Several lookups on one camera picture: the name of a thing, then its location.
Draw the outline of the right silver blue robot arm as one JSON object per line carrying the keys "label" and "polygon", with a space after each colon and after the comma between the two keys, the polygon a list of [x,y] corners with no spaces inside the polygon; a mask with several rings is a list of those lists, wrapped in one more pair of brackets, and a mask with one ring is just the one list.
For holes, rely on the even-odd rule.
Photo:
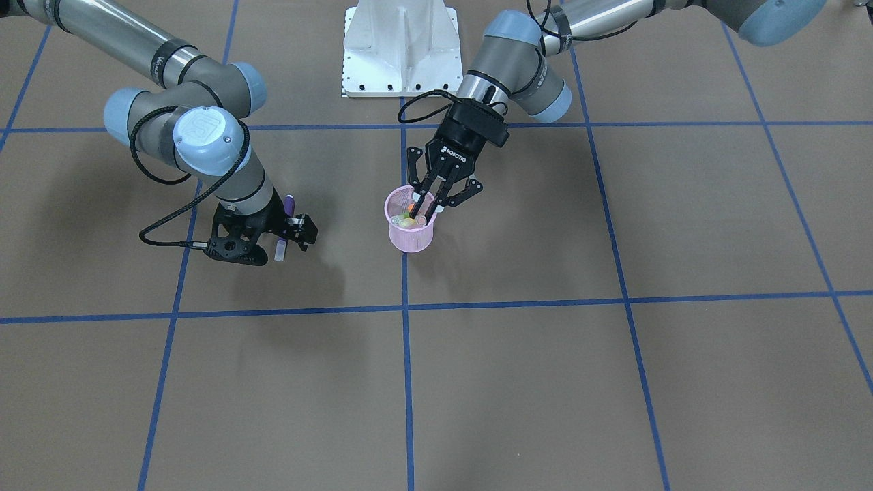
{"label": "right silver blue robot arm", "polygon": [[[56,26],[149,78],[158,92],[122,88],[106,102],[107,133],[126,146],[150,180],[178,185],[190,178],[205,189],[180,209],[144,227],[139,237],[156,248],[199,250],[209,258],[265,265],[263,234],[306,250],[318,228],[294,214],[253,149],[244,118],[264,106],[264,78],[250,64],[225,64],[113,1],[3,1],[2,16],[26,16]],[[218,200],[210,237],[156,241],[150,233],[199,205]]]}

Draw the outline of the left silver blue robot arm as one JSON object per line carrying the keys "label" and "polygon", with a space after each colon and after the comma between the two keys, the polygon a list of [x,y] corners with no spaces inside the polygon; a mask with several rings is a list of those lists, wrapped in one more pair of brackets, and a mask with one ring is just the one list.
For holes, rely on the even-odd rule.
{"label": "left silver blue robot arm", "polygon": [[549,58],[576,46],[623,35],[664,12],[705,10],[753,46],[775,46],[807,26],[823,1],[567,1],[548,2],[539,14],[502,10],[486,26],[474,60],[455,93],[434,89],[447,100],[443,120],[424,148],[408,150],[412,220],[430,223],[443,209],[461,205],[483,186],[476,161],[486,144],[505,145],[505,116],[518,105],[540,123],[558,121],[572,103],[567,81]]}

